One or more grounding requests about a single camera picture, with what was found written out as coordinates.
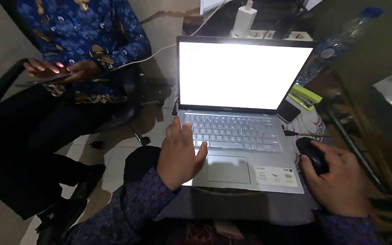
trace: stapler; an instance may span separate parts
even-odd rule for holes
[[[300,104],[303,108],[307,109],[308,111],[314,110],[315,109],[314,104],[319,103],[322,99],[321,96],[314,94],[308,89],[297,84],[293,86],[290,93],[288,94],[288,97],[290,97],[292,100]]]

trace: laptop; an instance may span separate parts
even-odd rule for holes
[[[184,185],[304,193],[276,109],[313,42],[177,37],[178,116],[191,123],[202,170]]]

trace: sleeve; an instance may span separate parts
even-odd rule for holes
[[[40,14],[43,8],[38,5],[40,2],[19,0],[17,2],[17,10],[23,17],[24,24],[30,28],[32,35],[35,37],[38,49],[43,55],[43,60],[56,63],[60,61],[60,51],[63,49],[59,45],[55,45],[51,38],[46,35],[40,19],[45,19],[46,15]]]
[[[366,218],[314,212],[326,236],[336,245],[382,245],[371,216]]]
[[[134,244],[145,222],[154,218],[177,195],[151,168],[136,183],[123,185],[110,203],[88,220],[73,226],[63,237],[64,245]]]
[[[149,39],[128,1],[113,0],[112,12],[117,27],[123,32],[129,43],[112,52],[108,62],[101,62],[107,71],[148,58],[152,54]]]

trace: laptop sticker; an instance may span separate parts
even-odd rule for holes
[[[296,176],[290,168],[262,166],[253,166],[253,168],[258,184],[297,187]]]

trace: hand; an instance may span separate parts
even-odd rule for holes
[[[354,154],[324,143],[312,141],[325,156],[329,173],[318,176],[306,155],[301,166],[308,187],[327,211],[344,216],[368,216],[368,199],[364,195],[364,176]]]
[[[27,70],[27,75],[37,78],[48,78],[57,74],[68,73],[67,69],[60,62],[52,64],[49,61],[41,62],[34,58],[28,59],[28,62],[24,63],[24,67]]]
[[[193,179],[205,162],[208,153],[207,143],[202,143],[195,156],[192,136],[191,124],[185,123],[181,130],[177,116],[166,129],[166,138],[161,148],[157,172],[171,191],[175,191],[183,183]]]
[[[91,78],[101,75],[102,70],[93,61],[79,61],[68,67],[73,75],[66,78],[63,83],[85,82]]]

